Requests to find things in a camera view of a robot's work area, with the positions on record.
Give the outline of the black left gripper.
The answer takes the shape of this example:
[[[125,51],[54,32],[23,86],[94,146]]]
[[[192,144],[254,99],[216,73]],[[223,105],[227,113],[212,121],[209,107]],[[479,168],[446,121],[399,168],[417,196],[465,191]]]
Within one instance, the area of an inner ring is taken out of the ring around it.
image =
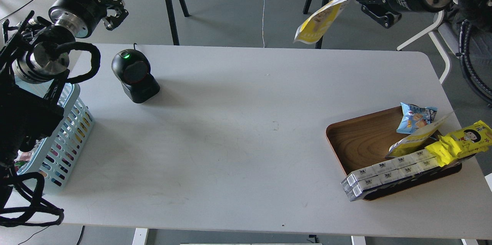
[[[115,15],[106,16],[106,9]],[[56,0],[48,14],[55,25],[67,27],[76,38],[88,38],[102,19],[106,30],[114,30],[129,13],[124,0]]]

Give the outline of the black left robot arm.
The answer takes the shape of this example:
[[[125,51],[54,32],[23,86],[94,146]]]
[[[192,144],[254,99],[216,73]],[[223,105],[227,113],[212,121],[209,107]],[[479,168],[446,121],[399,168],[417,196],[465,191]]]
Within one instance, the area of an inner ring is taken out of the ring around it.
[[[15,170],[19,151],[50,137],[66,117],[59,99],[65,84],[97,74],[99,49],[88,38],[100,21],[116,29],[128,16],[124,0],[57,0],[49,19],[30,11],[16,26],[2,19],[1,49],[1,226],[59,225],[64,211],[45,200],[39,172]]]

